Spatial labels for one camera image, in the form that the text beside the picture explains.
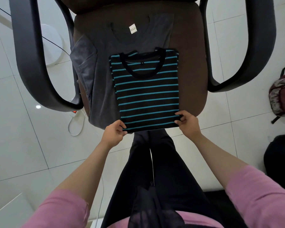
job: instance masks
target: forearm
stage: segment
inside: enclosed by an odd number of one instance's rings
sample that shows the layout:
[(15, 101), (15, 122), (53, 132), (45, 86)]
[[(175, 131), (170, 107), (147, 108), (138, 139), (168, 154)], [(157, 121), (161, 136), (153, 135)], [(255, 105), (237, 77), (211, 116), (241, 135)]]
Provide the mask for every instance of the forearm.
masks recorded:
[(226, 188), (233, 174), (248, 165), (247, 163), (215, 145), (202, 134), (190, 139), (197, 146), (209, 168), (224, 189)]
[(83, 198), (91, 208), (110, 147), (99, 143), (91, 155), (56, 189), (68, 189)]

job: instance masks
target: clothing tag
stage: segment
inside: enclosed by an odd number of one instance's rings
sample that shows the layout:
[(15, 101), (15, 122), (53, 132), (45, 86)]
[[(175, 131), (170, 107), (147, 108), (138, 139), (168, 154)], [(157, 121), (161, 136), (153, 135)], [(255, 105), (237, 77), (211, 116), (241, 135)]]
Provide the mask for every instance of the clothing tag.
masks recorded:
[(130, 28), (130, 31), (131, 31), (131, 34), (137, 32), (137, 29), (136, 29), (136, 26), (135, 24), (133, 24), (132, 26), (129, 27)]

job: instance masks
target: chair seat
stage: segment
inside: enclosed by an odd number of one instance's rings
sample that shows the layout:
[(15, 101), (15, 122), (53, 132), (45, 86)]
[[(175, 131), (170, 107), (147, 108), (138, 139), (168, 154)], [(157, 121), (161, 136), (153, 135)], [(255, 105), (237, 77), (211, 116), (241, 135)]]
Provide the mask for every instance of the chair seat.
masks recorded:
[[(199, 7), (194, 2), (146, 1), (114, 4), (85, 14), (76, 15), (74, 41), (91, 32), (96, 25), (112, 22), (120, 28), (144, 24), (149, 15), (174, 13), (169, 48), (179, 51), (179, 109), (198, 116), (207, 99), (208, 69), (205, 53), (204, 27)], [(80, 91), (87, 115), (87, 96), (81, 83)]]

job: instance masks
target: red backpack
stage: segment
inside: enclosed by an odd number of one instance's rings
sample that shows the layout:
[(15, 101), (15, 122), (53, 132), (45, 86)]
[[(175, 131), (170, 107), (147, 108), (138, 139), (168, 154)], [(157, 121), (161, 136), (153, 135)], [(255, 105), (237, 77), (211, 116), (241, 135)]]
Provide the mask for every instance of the red backpack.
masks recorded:
[(277, 116), (271, 122), (274, 124), (280, 117), (285, 117), (285, 68), (280, 79), (275, 81), (269, 90), (269, 101), (273, 113)]

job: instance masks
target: person's left hand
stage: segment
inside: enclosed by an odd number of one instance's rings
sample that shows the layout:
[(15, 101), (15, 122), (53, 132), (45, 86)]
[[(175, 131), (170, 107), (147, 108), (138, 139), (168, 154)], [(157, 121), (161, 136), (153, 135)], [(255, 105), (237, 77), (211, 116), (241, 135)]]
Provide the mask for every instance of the person's left hand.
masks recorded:
[(102, 138), (101, 143), (106, 144), (109, 148), (117, 146), (123, 139), (123, 137), (128, 133), (127, 131), (122, 131), (122, 128), (127, 128), (121, 120), (117, 120), (111, 125), (107, 126)]

